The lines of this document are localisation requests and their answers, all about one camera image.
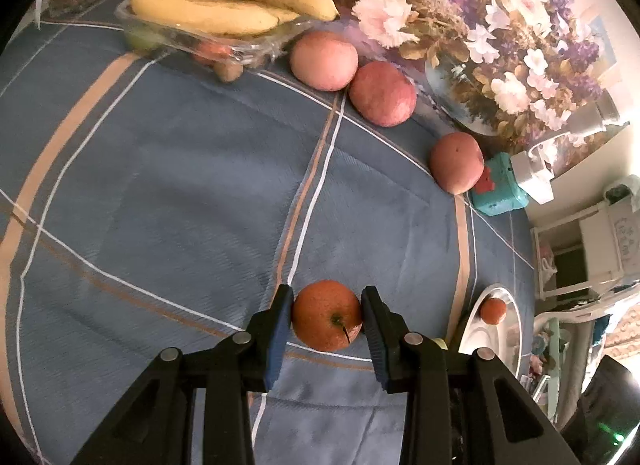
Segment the screw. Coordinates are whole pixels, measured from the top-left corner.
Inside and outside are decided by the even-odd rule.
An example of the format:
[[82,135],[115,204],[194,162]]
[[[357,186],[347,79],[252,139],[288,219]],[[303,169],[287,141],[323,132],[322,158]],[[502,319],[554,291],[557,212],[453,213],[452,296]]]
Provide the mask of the screw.
[[415,331],[410,331],[404,336],[404,342],[411,344],[411,346],[418,346],[422,344],[422,335],[415,333]]
[[495,353],[491,348],[478,348],[478,356],[482,360],[491,360],[495,357]]
[[160,352],[160,358],[164,362],[171,362],[176,360],[179,354],[180,352],[178,352],[177,348],[165,348]]
[[247,344],[251,341],[251,334],[247,331],[239,331],[232,337],[236,344]]

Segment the orange apple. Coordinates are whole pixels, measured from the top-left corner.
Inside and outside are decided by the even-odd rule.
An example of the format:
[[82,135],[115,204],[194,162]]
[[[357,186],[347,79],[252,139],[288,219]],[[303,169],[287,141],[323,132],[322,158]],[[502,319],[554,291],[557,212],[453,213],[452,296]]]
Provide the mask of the orange apple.
[[360,301],[337,281],[318,281],[300,291],[291,320],[298,338],[310,348],[343,349],[353,342],[362,327]]

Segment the flower painting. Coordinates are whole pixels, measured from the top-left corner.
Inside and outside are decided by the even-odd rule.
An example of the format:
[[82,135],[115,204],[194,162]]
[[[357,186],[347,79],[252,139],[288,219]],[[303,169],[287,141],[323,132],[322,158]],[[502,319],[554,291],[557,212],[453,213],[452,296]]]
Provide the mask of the flower painting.
[[[558,131],[602,94],[594,64],[604,43],[574,14],[574,0],[334,1],[350,36],[357,27],[367,47],[377,45],[375,58],[382,51],[414,71],[422,63],[420,89],[437,103],[462,105],[468,116],[452,118],[488,126],[509,153]],[[446,81],[447,95],[430,92],[434,78]],[[564,137],[545,153],[574,163],[575,152],[588,154],[609,137]],[[560,155],[567,146],[571,156]]]

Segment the teal box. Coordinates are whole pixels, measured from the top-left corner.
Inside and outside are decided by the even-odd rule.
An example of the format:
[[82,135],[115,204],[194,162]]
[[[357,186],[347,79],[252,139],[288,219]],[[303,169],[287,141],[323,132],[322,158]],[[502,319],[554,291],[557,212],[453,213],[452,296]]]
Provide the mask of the teal box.
[[485,163],[480,180],[471,190],[471,201],[487,216],[522,209],[529,204],[529,195],[516,182],[507,153],[498,153]]

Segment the silver plate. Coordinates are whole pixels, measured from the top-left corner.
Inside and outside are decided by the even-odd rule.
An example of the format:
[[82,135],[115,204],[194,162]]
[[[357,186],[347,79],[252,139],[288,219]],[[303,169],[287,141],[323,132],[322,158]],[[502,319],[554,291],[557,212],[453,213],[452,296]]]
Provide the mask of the silver plate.
[[[488,297],[498,297],[507,305],[507,316],[497,326],[487,324],[480,318],[480,305]],[[491,348],[517,377],[522,348],[522,322],[518,305],[502,285],[491,285],[478,297],[466,322],[458,352],[471,355],[481,347]]]

